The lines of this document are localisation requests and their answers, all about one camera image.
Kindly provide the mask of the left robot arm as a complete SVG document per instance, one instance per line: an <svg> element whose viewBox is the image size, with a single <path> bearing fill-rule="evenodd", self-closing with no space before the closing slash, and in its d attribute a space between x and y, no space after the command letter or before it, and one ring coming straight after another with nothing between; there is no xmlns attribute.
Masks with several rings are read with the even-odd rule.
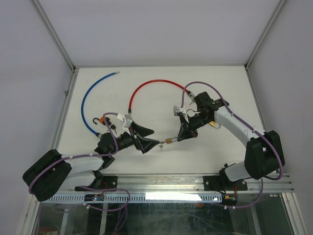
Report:
<svg viewBox="0 0 313 235"><path fill-rule="evenodd" d="M101 170L115 160L114 155L134 146L145 154L160 144L148 136L154 131L131 122L127 130L116 137L111 130L98 134L94 152L82 155L63 155L56 149L47 151L22 176L29 193L40 202L46 201L60 190L107 189Z"/></svg>

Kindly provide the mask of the small brass padlock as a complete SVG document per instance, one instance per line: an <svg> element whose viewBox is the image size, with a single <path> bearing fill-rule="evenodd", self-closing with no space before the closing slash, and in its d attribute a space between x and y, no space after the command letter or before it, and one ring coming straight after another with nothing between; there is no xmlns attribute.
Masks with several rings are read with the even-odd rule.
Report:
<svg viewBox="0 0 313 235"><path fill-rule="evenodd" d="M174 143L174 142L176 142L176 141L177 141L176 138L168 138L168 139L165 140L165 143L166 143L166 144L172 144L172 143Z"/></svg>

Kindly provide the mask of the red cable lock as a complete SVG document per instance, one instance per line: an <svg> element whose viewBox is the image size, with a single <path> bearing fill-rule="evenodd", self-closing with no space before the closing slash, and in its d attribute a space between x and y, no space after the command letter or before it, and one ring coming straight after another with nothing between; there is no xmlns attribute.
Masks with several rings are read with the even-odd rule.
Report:
<svg viewBox="0 0 313 235"><path fill-rule="evenodd" d="M184 86L170 80L155 79L129 82L125 88L129 97L127 114L172 118L173 107L181 104Z"/></svg>

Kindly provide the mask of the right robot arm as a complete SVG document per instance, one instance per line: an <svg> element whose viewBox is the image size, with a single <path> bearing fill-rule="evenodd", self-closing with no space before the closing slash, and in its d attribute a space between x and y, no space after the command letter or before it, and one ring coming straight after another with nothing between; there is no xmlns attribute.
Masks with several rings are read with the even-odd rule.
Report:
<svg viewBox="0 0 313 235"><path fill-rule="evenodd" d="M180 119L177 141L198 136L197 130L207 124L215 128L222 126L232 133L246 148L245 159L231 165L225 164L219 175L204 183L213 190L232 190L244 179L259 180L281 170L285 165L280 136L275 131L256 129L229 111L228 102L213 100L207 92L194 97L196 113L190 117L185 108L174 107L174 115Z"/></svg>

